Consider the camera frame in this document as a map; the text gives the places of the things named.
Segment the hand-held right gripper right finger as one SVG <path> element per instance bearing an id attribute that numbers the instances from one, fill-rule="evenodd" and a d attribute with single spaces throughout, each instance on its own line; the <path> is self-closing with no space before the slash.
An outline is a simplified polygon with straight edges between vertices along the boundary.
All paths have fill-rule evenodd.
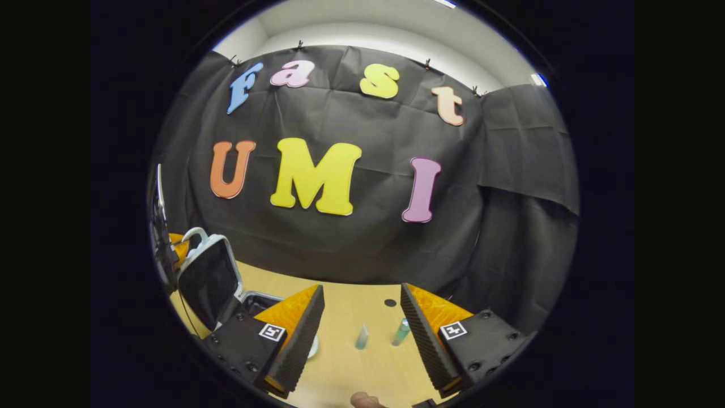
<path id="1" fill-rule="evenodd" d="M 407 282 L 400 287 L 400 305 L 442 398 L 489 385 L 536 336 L 517 330 L 490 309 L 471 313 Z"/>

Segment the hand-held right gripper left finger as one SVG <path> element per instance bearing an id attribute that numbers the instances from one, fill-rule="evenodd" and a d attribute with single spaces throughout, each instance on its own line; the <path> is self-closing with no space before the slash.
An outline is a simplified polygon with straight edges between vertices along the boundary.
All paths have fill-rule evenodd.
<path id="1" fill-rule="evenodd" d="M 285 399 L 300 381 L 324 309 L 320 284 L 287 299 L 252 290 L 223 313 L 203 344 L 238 382 Z"/>

